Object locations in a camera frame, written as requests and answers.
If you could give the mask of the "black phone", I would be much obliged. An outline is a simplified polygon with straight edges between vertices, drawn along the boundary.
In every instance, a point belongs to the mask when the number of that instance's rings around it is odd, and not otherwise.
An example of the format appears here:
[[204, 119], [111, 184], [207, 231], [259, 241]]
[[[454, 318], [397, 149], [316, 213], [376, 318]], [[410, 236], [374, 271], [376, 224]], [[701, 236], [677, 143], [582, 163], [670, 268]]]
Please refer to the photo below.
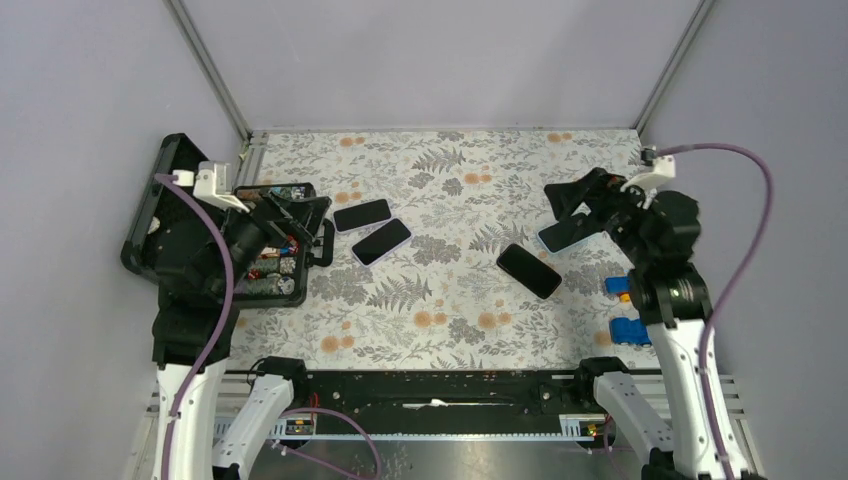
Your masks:
[[563, 282], [559, 273], [518, 244], [508, 245], [496, 265], [540, 299], [548, 299]]

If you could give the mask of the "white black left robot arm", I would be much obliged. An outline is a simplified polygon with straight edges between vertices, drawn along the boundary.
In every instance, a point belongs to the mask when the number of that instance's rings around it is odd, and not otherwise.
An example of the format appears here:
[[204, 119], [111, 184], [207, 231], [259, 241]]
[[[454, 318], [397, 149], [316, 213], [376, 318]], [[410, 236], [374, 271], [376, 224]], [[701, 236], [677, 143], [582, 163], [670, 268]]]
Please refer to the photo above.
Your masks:
[[248, 276], [264, 250], [295, 246], [294, 271], [276, 277], [270, 303], [300, 305], [311, 247], [327, 225], [329, 206], [326, 197], [290, 199], [267, 190], [232, 210], [183, 190], [141, 202], [121, 260], [158, 289], [152, 326], [160, 408], [155, 478], [244, 479], [283, 411], [309, 401], [304, 362], [266, 357], [223, 445], [213, 443], [232, 336], [242, 308], [252, 302], [243, 292]]

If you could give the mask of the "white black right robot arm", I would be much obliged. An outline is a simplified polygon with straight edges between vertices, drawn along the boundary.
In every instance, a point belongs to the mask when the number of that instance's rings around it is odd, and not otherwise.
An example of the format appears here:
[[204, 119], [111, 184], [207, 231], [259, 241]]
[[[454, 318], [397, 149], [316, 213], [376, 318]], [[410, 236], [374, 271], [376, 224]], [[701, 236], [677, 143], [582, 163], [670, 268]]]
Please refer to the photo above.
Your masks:
[[606, 233], [630, 260], [631, 302], [656, 353], [671, 420], [657, 414], [616, 357], [580, 362], [575, 402], [611, 417], [637, 453], [643, 479], [756, 479], [720, 389], [709, 290], [691, 262], [699, 205], [676, 191], [646, 192], [602, 168], [544, 188], [568, 245]]

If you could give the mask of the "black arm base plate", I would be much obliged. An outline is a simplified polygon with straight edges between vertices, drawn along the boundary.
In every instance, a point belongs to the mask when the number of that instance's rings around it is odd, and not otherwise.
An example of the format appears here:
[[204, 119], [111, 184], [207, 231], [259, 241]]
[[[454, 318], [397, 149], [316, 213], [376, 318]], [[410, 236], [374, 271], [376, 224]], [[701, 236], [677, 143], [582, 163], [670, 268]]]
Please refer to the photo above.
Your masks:
[[599, 436], [609, 415], [571, 370], [319, 370], [288, 411], [323, 436]]

